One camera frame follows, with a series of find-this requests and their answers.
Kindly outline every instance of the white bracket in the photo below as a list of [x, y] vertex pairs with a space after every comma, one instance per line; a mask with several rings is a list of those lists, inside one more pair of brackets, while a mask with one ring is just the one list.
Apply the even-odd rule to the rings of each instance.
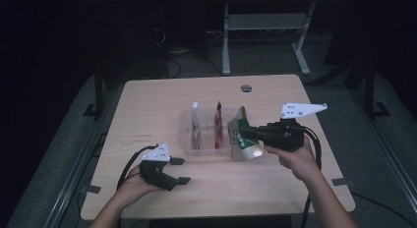
[[327, 104], [284, 103], [281, 110], [282, 119], [305, 117], [328, 109]]
[[169, 146], [166, 142], [142, 156], [142, 160], [145, 161], [169, 161], [170, 159]]

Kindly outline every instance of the person's left arm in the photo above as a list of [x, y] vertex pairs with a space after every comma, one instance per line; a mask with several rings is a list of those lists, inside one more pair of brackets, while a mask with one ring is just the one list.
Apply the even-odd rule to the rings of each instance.
[[90, 225], [91, 228], [116, 227], [120, 215], [127, 206], [150, 192], [161, 190], [160, 188], [145, 182], [139, 173], [139, 166], [134, 167], [129, 172], [127, 177], [128, 179], [122, 184], [119, 190], [117, 190], [114, 196], [107, 202], [107, 204]]

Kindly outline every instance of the dark background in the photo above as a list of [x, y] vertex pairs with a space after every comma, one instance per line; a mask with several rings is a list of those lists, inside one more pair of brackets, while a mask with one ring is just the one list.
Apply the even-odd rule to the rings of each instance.
[[[166, 29], [172, 39], [203, 54], [206, 30], [222, 28], [221, 4], [165, 4], [155, 10], [85, 1], [0, 0], [2, 227], [95, 70], [103, 71], [109, 87], [129, 79], [157, 79], [164, 72], [157, 59], [163, 60], [166, 50], [152, 45], [152, 28]], [[417, 118], [415, 2], [319, 0], [310, 32], [333, 32], [329, 64], [343, 64], [361, 50], [371, 50], [378, 73]], [[269, 3], [261, 7], [276, 9]], [[235, 8], [254, 9], [243, 3]]]

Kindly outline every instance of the floor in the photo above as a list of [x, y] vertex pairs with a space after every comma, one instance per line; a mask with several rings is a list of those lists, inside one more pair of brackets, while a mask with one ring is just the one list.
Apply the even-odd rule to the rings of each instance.
[[[307, 36], [303, 52], [312, 71], [310, 76], [300, 73], [292, 53], [290, 44], [295, 41], [297, 33], [275, 35], [274, 39], [251, 38], [242, 41], [245, 45], [232, 46], [231, 76], [295, 74], [307, 83], [335, 68], [323, 65], [331, 34]], [[193, 52], [176, 56], [172, 59], [175, 62], [167, 63], [169, 75], [165, 77], [220, 76], [221, 49], [217, 40], [213, 39], [211, 43], [216, 45], [208, 49], [205, 58]], [[406, 193], [409, 187], [404, 186], [397, 175], [392, 159], [388, 157], [392, 153], [386, 150], [387, 145], [393, 148], [409, 179], [417, 182], [417, 175], [413, 174], [417, 169], [416, 121], [398, 101], [389, 82], [379, 76], [376, 77], [375, 100], [387, 107], [390, 117], [371, 121], [362, 108], [363, 87], [347, 89], [343, 84], [347, 74], [343, 73], [323, 85], [305, 88], [312, 103], [325, 102], [329, 106], [319, 119], [354, 193], [356, 208], [351, 215], [361, 227], [416, 227], [417, 210]], [[80, 217], [80, 209], [122, 91], [121, 85], [116, 90], [104, 92], [104, 112], [100, 119], [94, 120], [94, 117], [83, 116], [86, 107], [94, 103], [93, 77], [86, 82], [8, 227], [89, 226], [89, 221]], [[384, 135], [386, 139], [379, 140], [378, 135]], [[89, 152], [84, 157], [81, 156], [85, 154], [83, 148]], [[79, 176], [71, 177], [74, 170], [79, 172]], [[293, 227], [300, 223], [301, 215], [293, 214]], [[147, 220], [124, 220], [122, 227], [148, 227], [148, 224]], [[312, 214], [308, 227], [319, 226]]]

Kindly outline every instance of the light wood surface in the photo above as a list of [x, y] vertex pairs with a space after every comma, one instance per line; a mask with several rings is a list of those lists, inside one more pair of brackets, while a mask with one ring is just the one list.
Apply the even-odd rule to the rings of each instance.
[[[242, 92], [249, 85], [251, 92]], [[252, 126], [279, 121], [283, 102], [309, 103], [295, 75], [224, 77], [128, 82], [123, 90], [105, 146], [91, 184], [99, 194], [88, 193], [83, 219], [96, 217], [115, 193], [116, 184], [131, 156], [148, 145], [167, 142], [171, 155], [183, 157], [182, 166], [167, 165], [164, 172], [173, 177], [191, 177], [186, 186], [172, 192], [146, 195], [126, 208], [123, 217], [218, 217], [302, 213], [307, 197], [305, 186], [291, 171], [280, 166], [275, 155], [234, 162], [226, 155], [188, 156], [179, 145], [179, 116], [191, 109], [245, 106]], [[334, 187], [331, 179], [342, 178], [328, 141], [316, 115], [297, 120], [320, 138], [323, 173], [345, 208], [355, 203], [347, 186]]]

